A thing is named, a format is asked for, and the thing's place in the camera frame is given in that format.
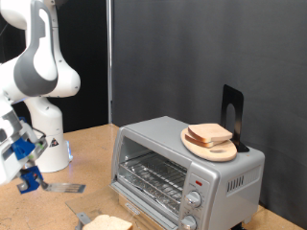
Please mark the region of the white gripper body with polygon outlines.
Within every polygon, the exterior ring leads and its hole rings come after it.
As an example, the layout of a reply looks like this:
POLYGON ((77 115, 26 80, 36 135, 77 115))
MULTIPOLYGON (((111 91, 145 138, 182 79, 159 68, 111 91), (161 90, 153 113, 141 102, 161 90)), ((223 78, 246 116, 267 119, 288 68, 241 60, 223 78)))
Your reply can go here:
POLYGON ((0 155, 0 185, 10 183, 26 162, 26 158, 18 160, 11 149, 3 150, 0 155))

